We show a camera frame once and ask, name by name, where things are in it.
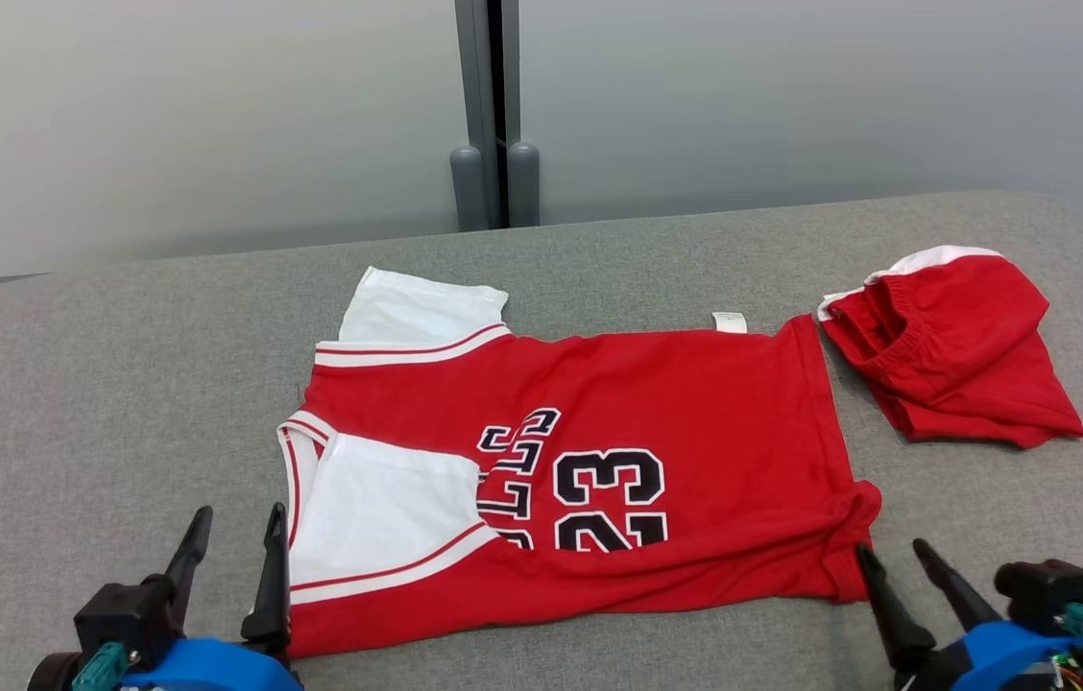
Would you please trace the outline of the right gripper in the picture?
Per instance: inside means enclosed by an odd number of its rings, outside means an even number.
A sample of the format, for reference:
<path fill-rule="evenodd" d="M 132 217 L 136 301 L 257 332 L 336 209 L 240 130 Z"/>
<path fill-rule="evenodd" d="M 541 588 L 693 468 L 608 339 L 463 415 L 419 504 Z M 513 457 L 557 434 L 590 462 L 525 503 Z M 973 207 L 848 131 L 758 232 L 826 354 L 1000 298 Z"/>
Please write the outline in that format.
<path fill-rule="evenodd" d="M 915 538 L 913 552 L 928 581 L 944 594 L 947 604 L 952 608 L 964 631 L 971 633 L 976 626 L 1002 620 L 984 596 L 960 576 L 958 570 L 951 568 L 929 542 Z M 888 582 L 887 570 L 866 542 L 858 542 L 854 555 L 867 587 L 867 601 L 874 612 L 885 655 L 893 672 L 898 673 L 893 691 L 950 691 L 960 674 L 969 668 L 966 653 L 955 643 L 928 659 L 936 647 L 932 633 L 906 611 Z M 1047 663 L 1029 666 L 999 691 L 1083 691 L 1083 643 L 1072 648 L 1068 655 L 1057 655 Z"/>

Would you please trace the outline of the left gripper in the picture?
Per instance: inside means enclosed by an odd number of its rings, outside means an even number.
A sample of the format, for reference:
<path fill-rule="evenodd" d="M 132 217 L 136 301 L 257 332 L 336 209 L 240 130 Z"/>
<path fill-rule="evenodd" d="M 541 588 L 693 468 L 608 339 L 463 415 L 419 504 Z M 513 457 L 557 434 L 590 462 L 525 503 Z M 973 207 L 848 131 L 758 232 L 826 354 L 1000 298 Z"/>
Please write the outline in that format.
<path fill-rule="evenodd" d="M 185 620 L 195 570 L 206 556 L 213 521 L 213 508 L 200 507 L 165 569 L 169 581 L 170 617 Z M 271 508 L 262 537 L 264 560 L 251 612 L 243 618 L 242 646 L 269 657 L 288 657 L 291 643 L 290 561 L 286 531 L 286 508 L 277 501 Z M 82 668 L 81 653 L 54 653 L 38 662 L 28 679 L 28 691 L 73 691 L 73 679 Z"/>

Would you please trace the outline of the red shorts white stripe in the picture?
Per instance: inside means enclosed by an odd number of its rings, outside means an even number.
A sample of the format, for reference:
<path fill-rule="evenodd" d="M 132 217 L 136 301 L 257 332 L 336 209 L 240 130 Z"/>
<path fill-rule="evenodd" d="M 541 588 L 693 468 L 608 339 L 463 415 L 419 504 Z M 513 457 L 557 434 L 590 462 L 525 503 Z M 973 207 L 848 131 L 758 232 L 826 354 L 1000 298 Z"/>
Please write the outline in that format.
<path fill-rule="evenodd" d="M 1083 438 L 1039 333 L 1047 310 L 1005 255 L 938 246 L 826 295 L 815 320 L 908 441 L 1034 449 Z"/>

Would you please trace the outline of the red white basketball jersey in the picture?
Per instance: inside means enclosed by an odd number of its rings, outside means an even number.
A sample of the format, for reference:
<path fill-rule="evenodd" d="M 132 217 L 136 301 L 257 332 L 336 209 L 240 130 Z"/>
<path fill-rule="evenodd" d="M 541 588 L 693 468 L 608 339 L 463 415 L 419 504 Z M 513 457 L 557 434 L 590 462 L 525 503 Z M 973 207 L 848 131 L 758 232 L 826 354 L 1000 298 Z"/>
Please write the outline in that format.
<path fill-rule="evenodd" d="M 279 425 L 291 655 L 592 613 L 852 603 L 880 511 L 815 324 L 512 333 L 507 295 L 370 268 Z"/>

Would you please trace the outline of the grey partition frame post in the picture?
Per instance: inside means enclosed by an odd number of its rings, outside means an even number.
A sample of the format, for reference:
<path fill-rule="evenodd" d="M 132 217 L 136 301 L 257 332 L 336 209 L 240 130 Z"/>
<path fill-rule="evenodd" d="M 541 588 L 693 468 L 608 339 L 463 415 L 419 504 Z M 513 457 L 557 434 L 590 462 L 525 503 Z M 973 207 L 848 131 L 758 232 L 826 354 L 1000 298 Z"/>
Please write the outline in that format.
<path fill-rule="evenodd" d="M 542 224 L 539 149 L 522 136 L 522 83 L 520 82 L 520 0 L 499 1 L 503 57 L 503 112 L 505 112 L 508 222 L 511 227 Z"/>
<path fill-rule="evenodd" d="M 468 143 L 449 155 L 459 230 L 503 227 L 493 93 L 492 25 L 486 0 L 454 0 Z"/>

